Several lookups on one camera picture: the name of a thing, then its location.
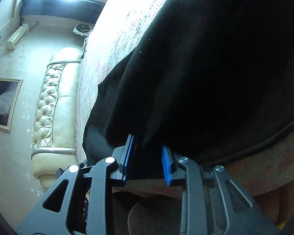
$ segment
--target framed photograph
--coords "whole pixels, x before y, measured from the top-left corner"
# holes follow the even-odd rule
[[[0,130],[10,132],[14,107],[23,80],[0,79]]]

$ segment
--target air conditioner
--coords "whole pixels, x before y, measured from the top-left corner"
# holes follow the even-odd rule
[[[29,32],[29,26],[28,24],[22,24],[14,34],[8,39],[6,43],[6,49],[7,50],[14,50],[16,46],[20,43],[23,36]]]
[[[80,36],[83,36],[83,37],[88,37],[92,29],[93,27],[89,27],[86,24],[77,24],[73,30],[73,33],[79,34]]]

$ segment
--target dark fleece blanket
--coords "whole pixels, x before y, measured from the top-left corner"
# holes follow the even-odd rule
[[[98,89],[90,164],[130,133],[136,163],[161,144],[206,165],[254,155],[294,130],[294,0],[167,0]]]

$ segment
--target metal rivet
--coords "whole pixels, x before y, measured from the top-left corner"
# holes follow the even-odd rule
[[[70,167],[69,167],[69,171],[70,172],[77,172],[78,171],[78,169],[79,169],[79,167],[77,166],[77,165],[71,165]]]
[[[184,163],[187,163],[187,162],[188,162],[188,158],[185,157],[185,156],[180,157],[180,158],[179,158],[179,162],[180,162],[180,163],[183,163],[183,164],[184,164]]]
[[[114,161],[115,161],[115,158],[112,157],[112,156],[107,157],[107,158],[105,159],[105,162],[108,163],[108,164],[111,164],[111,163],[113,163]]]
[[[218,171],[218,172],[223,172],[223,171],[225,170],[225,168],[224,168],[222,165],[217,165],[217,166],[215,167],[215,169],[216,169],[216,171]]]

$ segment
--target cream leather sofa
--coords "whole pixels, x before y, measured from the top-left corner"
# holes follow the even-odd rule
[[[47,65],[33,133],[32,168],[44,190],[56,171],[76,164],[75,107],[82,51],[63,48]]]

